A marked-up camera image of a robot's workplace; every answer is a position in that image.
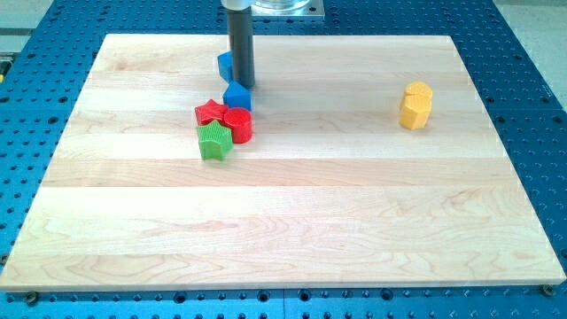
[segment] green star-shaped block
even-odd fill
[[[224,156],[232,149],[232,131],[214,120],[205,126],[197,127],[198,148],[201,159],[224,160]]]

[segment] plastic block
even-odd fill
[[[242,144],[252,138],[252,115],[243,107],[234,107],[224,114],[224,123],[232,129],[232,142]]]
[[[197,124],[199,126],[206,125],[214,120],[223,124],[224,114],[229,110],[226,105],[220,105],[210,99],[201,106],[195,107],[195,115],[197,116]]]
[[[198,148],[203,160],[224,160],[226,153],[232,149],[230,128],[223,127],[217,120],[197,127],[197,134]]]
[[[406,96],[401,107],[400,125],[404,128],[425,127],[431,113],[431,100],[421,95]]]
[[[404,99],[408,96],[413,95],[427,97],[431,100],[433,98],[433,90],[424,82],[411,82],[406,86],[406,89],[404,90],[404,98],[401,99],[400,109],[404,105]]]
[[[236,81],[232,81],[229,84],[229,87],[222,95],[222,99],[229,108],[243,107],[248,111],[252,111],[252,95],[250,91]]]
[[[224,79],[227,83],[230,83],[232,78],[232,53],[230,51],[226,53],[222,53],[217,58],[219,64],[219,74],[221,78]]]

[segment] red star-shaped block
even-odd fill
[[[210,99],[201,106],[195,107],[195,115],[197,115],[197,124],[199,126],[206,125],[214,120],[224,125],[224,114],[229,110],[226,105],[220,105]]]

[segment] wooden surface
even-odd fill
[[[3,274],[7,291],[558,284],[450,38],[258,36],[255,136],[199,157],[226,36],[108,35]],[[434,90],[398,124],[405,85]]]

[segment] red cylinder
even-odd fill
[[[232,142],[242,144],[252,138],[252,115],[243,107],[230,108],[224,114],[224,125],[232,129]]]

